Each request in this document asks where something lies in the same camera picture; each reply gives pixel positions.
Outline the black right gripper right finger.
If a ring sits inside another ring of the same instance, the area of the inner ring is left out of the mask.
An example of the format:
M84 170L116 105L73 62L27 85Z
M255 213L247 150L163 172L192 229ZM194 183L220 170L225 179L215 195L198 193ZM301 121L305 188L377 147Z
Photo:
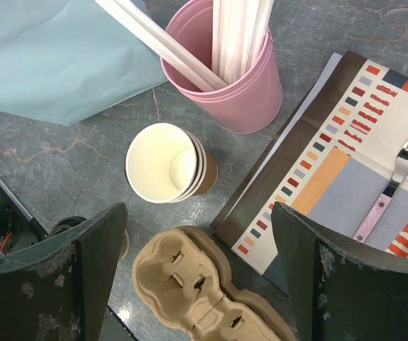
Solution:
M274 240L301 340L408 340L408 259L328 229L284 203Z

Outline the light blue paper bag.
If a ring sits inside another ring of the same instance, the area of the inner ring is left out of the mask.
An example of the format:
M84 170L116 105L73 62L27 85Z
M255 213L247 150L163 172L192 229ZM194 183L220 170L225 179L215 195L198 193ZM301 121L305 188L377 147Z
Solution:
M95 1L0 1L0 112L69 126L165 81Z

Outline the black cup lid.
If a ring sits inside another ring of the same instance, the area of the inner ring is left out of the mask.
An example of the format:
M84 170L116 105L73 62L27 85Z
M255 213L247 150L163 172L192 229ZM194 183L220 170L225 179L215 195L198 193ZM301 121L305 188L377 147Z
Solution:
M86 220L84 217L80 216L71 216L71 217L66 217L62 220L60 220L51 230L49 233L48 237L53 237L59 233L62 233L64 231L67 231L68 229L71 229L73 227L76 227L77 225L83 223Z

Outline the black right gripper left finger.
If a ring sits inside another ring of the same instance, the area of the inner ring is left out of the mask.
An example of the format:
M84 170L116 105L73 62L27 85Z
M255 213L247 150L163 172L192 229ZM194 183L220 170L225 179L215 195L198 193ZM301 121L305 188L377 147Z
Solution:
M0 340L98 340L127 223L116 203L0 259Z

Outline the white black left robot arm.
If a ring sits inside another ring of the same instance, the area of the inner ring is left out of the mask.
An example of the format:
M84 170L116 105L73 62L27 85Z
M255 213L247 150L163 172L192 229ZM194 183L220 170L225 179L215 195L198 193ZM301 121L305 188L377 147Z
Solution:
M41 224L0 186L0 257L46 239Z

